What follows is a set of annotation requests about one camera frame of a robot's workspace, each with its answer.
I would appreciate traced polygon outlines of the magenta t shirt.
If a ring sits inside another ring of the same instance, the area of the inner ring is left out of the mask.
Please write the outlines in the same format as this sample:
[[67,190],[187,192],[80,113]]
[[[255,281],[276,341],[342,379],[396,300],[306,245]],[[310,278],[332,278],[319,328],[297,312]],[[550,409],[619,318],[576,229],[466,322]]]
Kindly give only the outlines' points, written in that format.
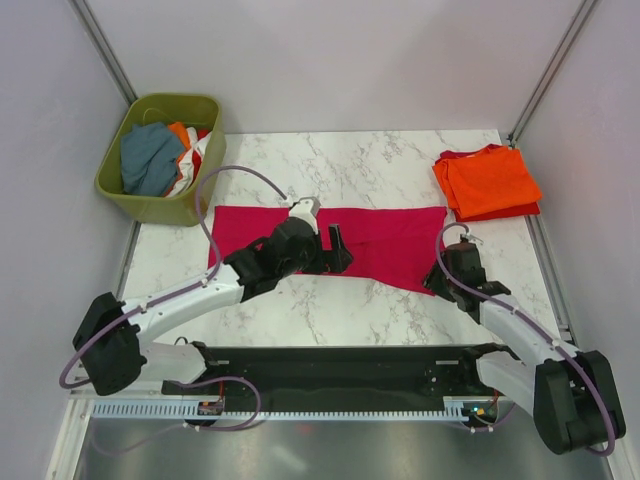
[[[285,207],[217,206],[213,238],[226,256],[272,233],[286,219]],[[322,208],[317,215],[322,244],[330,246],[328,227],[338,225],[354,257],[347,277],[431,295],[423,281],[436,263],[436,240],[447,211],[442,206],[410,209]]]

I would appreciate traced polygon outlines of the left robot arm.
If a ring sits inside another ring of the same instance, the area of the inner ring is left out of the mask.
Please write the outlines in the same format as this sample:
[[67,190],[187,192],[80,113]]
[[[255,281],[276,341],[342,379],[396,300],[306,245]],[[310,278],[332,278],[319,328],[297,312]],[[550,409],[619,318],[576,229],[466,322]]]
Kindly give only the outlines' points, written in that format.
[[320,233],[307,221],[289,217],[269,236],[180,286],[131,301],[119,301],[110,292],[96,297],[72,340],[85,383],[100,396],[123,391],[156,363],[147,350],[170,330],[271,292],[295,273],[345,272],[353,256],[338,226],[330,226],[329,239],[324,249]]

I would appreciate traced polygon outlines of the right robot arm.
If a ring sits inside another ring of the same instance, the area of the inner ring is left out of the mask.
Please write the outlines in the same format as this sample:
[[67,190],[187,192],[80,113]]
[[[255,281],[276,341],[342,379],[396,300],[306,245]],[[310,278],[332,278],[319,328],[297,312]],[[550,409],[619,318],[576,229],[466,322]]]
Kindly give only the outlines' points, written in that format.
[[477,394],[491,387],[506,394],[532,417],[539,437],[555,454],[613,453],[626,424],[611,365],[602,353],[582,351],[533,320],[506,286],[487,279],[477,246],[466,239],[436,246],[436,262],[424,285],[506,346],[458,368],[465,391]]

